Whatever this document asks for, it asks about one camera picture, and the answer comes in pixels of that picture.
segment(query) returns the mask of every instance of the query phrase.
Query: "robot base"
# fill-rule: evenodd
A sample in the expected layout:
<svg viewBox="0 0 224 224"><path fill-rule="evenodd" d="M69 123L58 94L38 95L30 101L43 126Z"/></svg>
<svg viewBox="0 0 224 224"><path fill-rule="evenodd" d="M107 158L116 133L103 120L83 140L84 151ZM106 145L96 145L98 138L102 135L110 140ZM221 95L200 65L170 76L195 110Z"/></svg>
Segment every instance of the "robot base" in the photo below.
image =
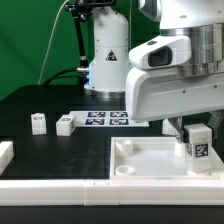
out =
<svg viewBox="0 0 224 224"><path fill-rule="evenodd" d="M106 98L106 99L114 99L114 98L124 98L125 92L103 92L97 91L85 86L85 94L94 97Z"/></svg>

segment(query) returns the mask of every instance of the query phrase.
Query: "white robot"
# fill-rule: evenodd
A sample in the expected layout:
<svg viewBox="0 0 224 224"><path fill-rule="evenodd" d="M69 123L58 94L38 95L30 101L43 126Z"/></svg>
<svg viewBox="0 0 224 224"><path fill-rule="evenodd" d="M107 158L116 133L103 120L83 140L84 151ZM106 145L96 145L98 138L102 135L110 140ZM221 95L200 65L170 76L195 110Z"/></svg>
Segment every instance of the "white robot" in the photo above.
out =
<svg viewBox="0 0 224 224"><path fill-rule="evenodd" d="M89 81L85 91L89 95L114 98L124 95L128 59L128 21L110 7L95 8L95 57L89 65Z"/></svg>
<svg viewBox="0 0 224 224"><path fill-rule="evenodd" d="M89 95L103 98L124 96L127 74L131 69L128 59L128 21L111 9L116 0L76 0L67 4L66 10L72 13L80 53L78 72L87 75L84 86ZM80 21L89 17L94 21L95 57L88 64L85 55Z"/></svg>
<svg viewBox="0 0 224 224"><path fill-rule="evenodd" d="M168 118L179 141L188 143L190 170L209 169L212 130L203 124L182 128L179 117L215 111L214 129L223 118L224 1L140 0L139 6L160 22L161 35L129 53L134 68L126 82L128 114L135 121ZM197 160L199 151L204 155Z"/></svg>

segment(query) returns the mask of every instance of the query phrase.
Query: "white block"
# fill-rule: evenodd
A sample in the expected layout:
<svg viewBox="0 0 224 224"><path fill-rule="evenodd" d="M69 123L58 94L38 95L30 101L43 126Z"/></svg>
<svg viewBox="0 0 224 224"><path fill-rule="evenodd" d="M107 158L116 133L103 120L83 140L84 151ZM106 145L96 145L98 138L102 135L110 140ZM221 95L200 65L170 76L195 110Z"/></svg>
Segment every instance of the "white block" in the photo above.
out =
<svg viewBox="0 0 224 224"><path fill-rule="evenodd" d="M47 134L45 115L41 113L31 114L33 135Z"/></svg>
<svg viewBox="0 0 224 224"><path fill-rule="evenodd" d="M63 115L56 123L56 130L58 136L70 136L76 127L75 115Z"/></svg>
<svg viewBox="0 0 224 224"><path fill-rule="evenodd" d="M0 144L0 175L8 166L12 158L14 157L13 143L1 142Z"/></svg>
<svg viewBox="0 0 224 224"><path fill-rule="evenodd" d="M185 157L185 151L186 151L186 144L185 143L175 143L175 150L174 153L178 157Z"/></svg>

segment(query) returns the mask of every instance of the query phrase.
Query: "black panel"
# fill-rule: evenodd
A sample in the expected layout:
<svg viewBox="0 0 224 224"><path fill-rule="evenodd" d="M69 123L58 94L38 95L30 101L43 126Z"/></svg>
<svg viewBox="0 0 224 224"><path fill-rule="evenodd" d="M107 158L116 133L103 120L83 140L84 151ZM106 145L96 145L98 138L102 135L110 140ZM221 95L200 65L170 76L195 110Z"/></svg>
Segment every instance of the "black panel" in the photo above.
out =
<svg viewBox="0 0 224 224"><path fill-rule="evenodd" d="M159 67L169 65L172 62L172 50L165 46L156 51L153 51L148 56L150 67Z"/></svg>
<svg viewBox="0 0 224 224"><path fill-rule="evenodd" d="M117 3L116 0L84 0L83 2L77 0L77 6L91 6L91 7L104 7L113 6Z"/></svg>

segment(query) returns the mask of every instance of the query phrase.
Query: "black table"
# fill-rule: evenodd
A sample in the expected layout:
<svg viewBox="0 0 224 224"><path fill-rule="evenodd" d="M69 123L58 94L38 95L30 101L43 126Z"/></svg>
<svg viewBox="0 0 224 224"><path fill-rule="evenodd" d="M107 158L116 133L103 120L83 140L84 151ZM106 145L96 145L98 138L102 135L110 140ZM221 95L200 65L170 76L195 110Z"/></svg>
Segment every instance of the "black table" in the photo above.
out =
<svg viewBox="0 0 224 224"><path fill-rule="evenodd" d="M0 102L0 140L13 140L15 158L1 179L105 179L111 137L161 136L161 121L135 128L76 128L56 136L70 111L125 110L124 99L85 96L75 86L25 86ZM48 134L33 136L31 114L47 116ZM1 207L1 223L223 223L222 206Z"/></svg>

